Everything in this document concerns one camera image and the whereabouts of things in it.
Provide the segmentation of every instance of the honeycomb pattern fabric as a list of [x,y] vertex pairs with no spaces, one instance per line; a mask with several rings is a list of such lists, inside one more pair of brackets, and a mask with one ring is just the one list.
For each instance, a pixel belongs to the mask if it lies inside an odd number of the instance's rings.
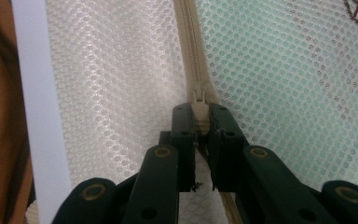
[[[92,177],[117,184],[139,171],[186,102],[173,2],[48,0],[47,9],[73,187]],[[198,169],[205,187],[181,194],[180,221],[225,223],[207,165]]]
[[358,1],[196,1],[214,87],[305,184],[358,184]]

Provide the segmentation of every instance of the metal rivet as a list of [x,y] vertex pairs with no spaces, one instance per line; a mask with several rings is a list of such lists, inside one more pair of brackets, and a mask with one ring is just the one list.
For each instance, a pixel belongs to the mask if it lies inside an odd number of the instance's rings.
[[166,157],[172,153],[167,147],[159,147],[154,152],[157,157]]
[[348,187],[336,187],[336,194],[351,203],[358,203],[358,191]]
[[100,198],[106,192],[106,186],[103,184],[88,185],[81,191],[81,196],[86,201],[92,201]]
[[266,158],[269,155],[266,150],[258,147],[252,148],[251,154],[260,158]]

